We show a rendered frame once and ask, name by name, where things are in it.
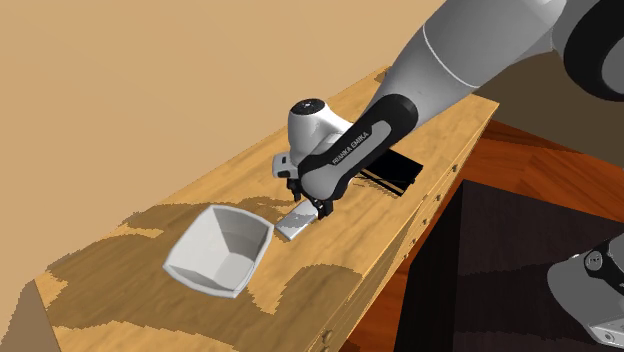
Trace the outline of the white angular bowl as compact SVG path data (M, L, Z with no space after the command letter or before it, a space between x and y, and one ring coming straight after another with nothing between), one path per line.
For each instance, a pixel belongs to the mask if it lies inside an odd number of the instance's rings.
M163 269L192 290L234 299L247 287L273 231L272 223L249 211L211 205L173 245Z

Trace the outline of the wooden chest of drawers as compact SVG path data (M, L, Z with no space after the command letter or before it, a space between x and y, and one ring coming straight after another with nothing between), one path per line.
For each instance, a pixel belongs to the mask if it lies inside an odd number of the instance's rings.
M60 352L338 352L496 109L471 95L403 139L396 150L423 167L404 194L354 180L330 216L272 239L238 297L185 287L162 265L202 210L223 204L276 222L293 208L271 174L286 134L263 139L36 278Z

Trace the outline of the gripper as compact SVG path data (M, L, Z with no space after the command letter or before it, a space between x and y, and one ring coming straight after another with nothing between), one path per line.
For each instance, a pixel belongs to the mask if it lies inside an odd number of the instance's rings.
M299 202L302 198L299 191L303 190L300 180L296 178L288 178L287 188L292 191L294 201ZM317 210L318 220L322 220L333 212L333 200L331 198L325 200L313 199L312 204Z

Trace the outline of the black flat tablet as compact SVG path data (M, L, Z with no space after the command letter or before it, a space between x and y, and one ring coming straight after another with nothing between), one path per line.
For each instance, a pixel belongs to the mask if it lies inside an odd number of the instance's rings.
M422 164L394 150L387 150L361 170L356 179L363 180L367 185L386 194L401 197L422 170Z

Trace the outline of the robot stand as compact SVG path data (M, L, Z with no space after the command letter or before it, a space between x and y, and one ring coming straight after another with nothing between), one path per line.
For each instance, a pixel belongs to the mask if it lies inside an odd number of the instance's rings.
M393 352L624 352L624 222L463 182L411 263Z

